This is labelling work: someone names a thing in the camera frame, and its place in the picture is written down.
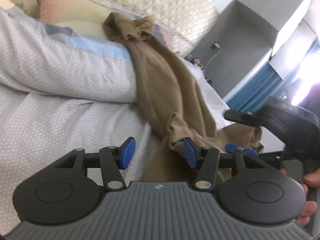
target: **person's hand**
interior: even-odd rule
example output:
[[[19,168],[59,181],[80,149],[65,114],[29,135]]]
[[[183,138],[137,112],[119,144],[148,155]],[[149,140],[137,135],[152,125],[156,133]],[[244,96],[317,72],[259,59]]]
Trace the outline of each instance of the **person's hand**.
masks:
[[[282,169],[281,172],[287,175],[287,171]],[[304,192],[308,194],[308,186],[309,187],[318,187],[320,186],[320,169],[312,174],[308,174],[304,176],[304,183],[301,186],[304,189]],[[313,215],[317,210],[317,203],[315,201],[307,201],[304,207],[304,210],[301,216],[298,219],[298,224],[301,226],[306,226],[310,222],[310,216]]]

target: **bed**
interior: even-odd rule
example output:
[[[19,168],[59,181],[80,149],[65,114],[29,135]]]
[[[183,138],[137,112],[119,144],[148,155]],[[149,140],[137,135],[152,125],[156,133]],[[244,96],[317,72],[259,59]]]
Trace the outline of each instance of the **bed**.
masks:
[[[159,140],[137,104],[135,73],[125,47],[101,37],[79,35],[65,26],[59,26],[59,30],[43,26],[1,1],[0,234],[6,234],[19,223],[11,200],[14,188],[57,158],[79,147],[88,153],[108,145],[119,146],[133,136],[137,140],[136,153],[129,168],[122,171],[129,184],[141,179]],[[37,14],[33,0],[14,1],[28,14]],[[161,7],[177,0],[151,5],[144,0],[93,1],[100,2],[100,6],[125,7],[135,15],[153,14],[160,27],[170,28],[172,49],[180,52],[180,60],[198,81],[217,128],[230,124],[222,116],[228,106],[201,70],[182,58],[216,18],[210,0],[193,0],[195,6],[181,5],[182,0],[176,4],[174,13],[178,17],[208,5],[199,14],[202,19],[190,15],[193,20],[188,25],[182,19],[172,19],[169,9]],[[179,11],[180,5],[185,10]],[[88,176],[101,185],[99,171],[90,170]]]

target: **bedspread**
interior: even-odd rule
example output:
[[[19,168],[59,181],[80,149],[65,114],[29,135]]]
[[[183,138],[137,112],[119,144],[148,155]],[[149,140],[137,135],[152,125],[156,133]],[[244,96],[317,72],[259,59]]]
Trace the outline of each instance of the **bedspread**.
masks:
[[[159,141],[135,104],[130,60],[51,40],[3,9],[0,40],[0,234],[19,223],[15,187],[74,148],[97,152],[133,136],[136,153],[121,173],[127,184],[141,178]],[[222,119],[228,106],[198,68],[182,61],[198,80],[217,128],[228,125]],[[99,170],[88,176],[102,184]]]

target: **blue plastic tab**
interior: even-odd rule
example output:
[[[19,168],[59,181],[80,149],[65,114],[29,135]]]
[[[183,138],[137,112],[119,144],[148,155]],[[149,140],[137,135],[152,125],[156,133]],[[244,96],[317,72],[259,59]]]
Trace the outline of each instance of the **blue plastic tab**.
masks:
[[[190,168],[195,169],[198,167],[198,160],[196,159],[196,149],[188,142],[186,138],[183,139],[183,154],[187,160]]]
[[[130,161],[136,151],[136,140],[131,137],[131,140],[124,146],[122,150],[122,156],[120,161],[120,168],[125,170],[128,168]]]
[[[237,150],[237,147],[239,147],[239,145],[236,145],[236,144],[233,144],[233,143],[229,143],[229,144],[226,145],[225,150],[226,150],[227,153],[233,154]],[[248,149],[248,148],[244,147],[244,151],[249,153],[249,154],[251,154],[252,156],[255,156],[255,157],[259,156],[259,154],[255,150]]]

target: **gray wall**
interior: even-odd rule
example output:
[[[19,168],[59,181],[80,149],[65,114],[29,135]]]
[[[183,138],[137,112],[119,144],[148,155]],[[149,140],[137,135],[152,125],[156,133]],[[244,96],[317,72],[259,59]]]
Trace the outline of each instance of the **gray wall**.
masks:
[[[241,18],[258,29],[271,44],[275,44],[279,33],[278,30],[249,7],[239,1],[236,2],[238,4],[238,13],[241,15]]]
[[[265,56],[271,42],[255,26],[242,18],[239,3],[232,3],[210,32],[191,52],[205,65],[217,53],[210,46],[217,41],[221,52],[211,62],[205,76],[220,97],[225,97]]]

